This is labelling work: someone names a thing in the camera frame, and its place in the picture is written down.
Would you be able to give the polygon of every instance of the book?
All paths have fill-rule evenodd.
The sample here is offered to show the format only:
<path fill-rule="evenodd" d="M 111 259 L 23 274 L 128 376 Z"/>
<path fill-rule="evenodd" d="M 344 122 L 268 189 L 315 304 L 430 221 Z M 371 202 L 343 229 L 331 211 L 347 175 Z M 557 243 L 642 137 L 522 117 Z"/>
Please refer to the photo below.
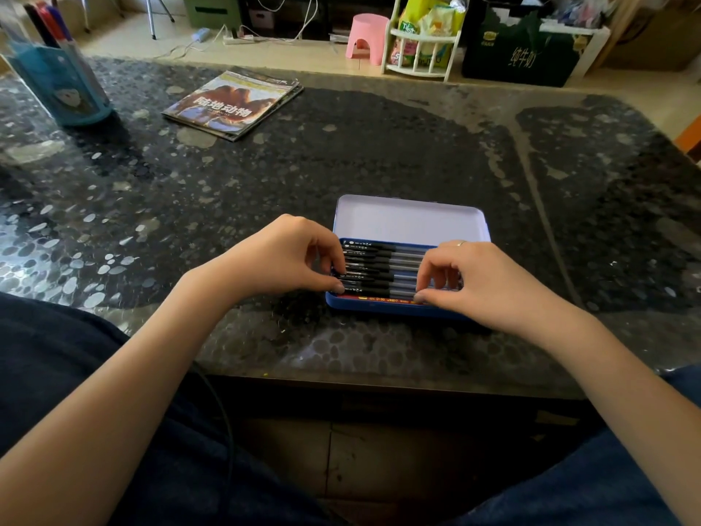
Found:
<path fill-rule="evenodd" d="M 303 90 L 296 79 L 275 79 L 234 67 L 163 111 L 173 121 L 238 140 Z"/>

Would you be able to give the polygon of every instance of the pebble patterned tablecloth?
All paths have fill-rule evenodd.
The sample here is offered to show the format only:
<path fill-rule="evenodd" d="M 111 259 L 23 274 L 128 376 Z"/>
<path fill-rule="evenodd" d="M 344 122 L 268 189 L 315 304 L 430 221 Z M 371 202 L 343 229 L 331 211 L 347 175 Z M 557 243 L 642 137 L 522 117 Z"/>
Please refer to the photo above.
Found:
<path fill-rule="evenodd" d="M 497 245 L 652 368 L 701 361 L 701 175 L 616 99 L 300 73 L 302 95 L 232 143 L 161 116 L 220 69 L 93 64 L 118 118 L 83 130 L 0 80 L 1 291 L 134 333 L 186 270 L 279 214 L 331 227 L 340 195 L 382 195 L 482 209 Z M 338 313 L 304 292 L 241 303 L 198 360 L 231 376 L 582 395 L 512 336 Z"/>

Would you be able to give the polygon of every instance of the blue pants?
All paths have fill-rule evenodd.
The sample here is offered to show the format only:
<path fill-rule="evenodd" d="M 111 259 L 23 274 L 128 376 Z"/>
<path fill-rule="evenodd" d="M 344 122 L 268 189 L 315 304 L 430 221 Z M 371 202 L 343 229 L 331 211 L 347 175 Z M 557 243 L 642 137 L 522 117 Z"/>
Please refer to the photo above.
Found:
<path fill-rule="evenodd" d="M 89 313 L 0 294 L 0 454 L 105 362 L 127 336 Z M 701 404 L 701 366 L 669 376 Z M 112 525 L 201 525 L 226 481 L 226 436 L 179 391 Z M 223 525 L 330 525 L 311 497 L 235 447 Z M 468 525 L 678 525 L 609 430 L 545 473 L 446 522 Z"/>

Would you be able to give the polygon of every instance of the hand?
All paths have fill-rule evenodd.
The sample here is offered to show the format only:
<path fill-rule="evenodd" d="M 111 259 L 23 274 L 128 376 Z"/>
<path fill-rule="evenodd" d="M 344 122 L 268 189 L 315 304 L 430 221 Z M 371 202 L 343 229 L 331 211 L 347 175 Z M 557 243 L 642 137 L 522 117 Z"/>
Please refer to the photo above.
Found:
<path fill-rule="evenodd" d="M 427 290 L 458 285 L 460 291 Z M 490 242 L 445 242 L 428 251 L 416 278 L 415 299 L 468 316 L 478 323 L 533 343 L 544 322 L 570 305 Z"/>
<path fill-rule="evenodd" d="M 311 269 L 321 257 L 319 274 Z M 326 227 L 303 217 L 284 214 L 200 268 L 211 269 L 236 299 L 304 289 L 343 293 L 331 277 L 331 266 L 346 273 L 338 237 Z"/>

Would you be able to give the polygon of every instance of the person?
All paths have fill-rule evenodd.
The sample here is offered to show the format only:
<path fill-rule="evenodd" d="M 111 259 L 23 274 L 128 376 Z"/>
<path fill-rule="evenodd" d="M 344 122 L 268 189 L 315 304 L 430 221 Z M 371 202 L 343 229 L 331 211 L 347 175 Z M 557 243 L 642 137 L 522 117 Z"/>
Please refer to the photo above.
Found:
<path fill-rule="evenodd" d="M 317 255 L 324 273 L 311 269 Z M 345 272 L 338 238 L 281 216 L 184 274 L 131 339 L 81 310 L 3 295 L 0 523 L 331 524 L 245 451 L 227 470 L 226 436 L 178 391 L 228 309 L 256 294 L 342 291 L 331 266 Z M 462 290 L 428 289 L 458 274 Z M 609 426 L 451 525 L 701 524 L 698 367 L 677 372 L 675 389 L 491 243 L 441 244 L 417 281 L 417 301 L 547 351 Z"/>

